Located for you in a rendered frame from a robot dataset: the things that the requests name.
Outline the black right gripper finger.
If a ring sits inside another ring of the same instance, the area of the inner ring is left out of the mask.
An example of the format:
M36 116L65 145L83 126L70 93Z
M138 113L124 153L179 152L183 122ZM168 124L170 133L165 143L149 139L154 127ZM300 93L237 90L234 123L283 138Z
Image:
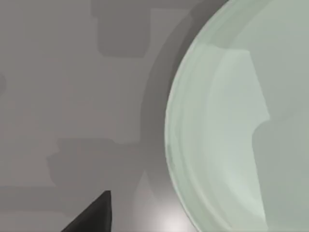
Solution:
M111 191L104 191L61 232L112 232Z

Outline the pale green plate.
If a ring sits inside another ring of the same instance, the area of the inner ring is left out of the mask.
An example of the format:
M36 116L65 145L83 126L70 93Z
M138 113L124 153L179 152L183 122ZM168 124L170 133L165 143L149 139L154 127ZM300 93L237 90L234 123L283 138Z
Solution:
M228 0L204 24L165 147L198 232L309 232L309 0Z

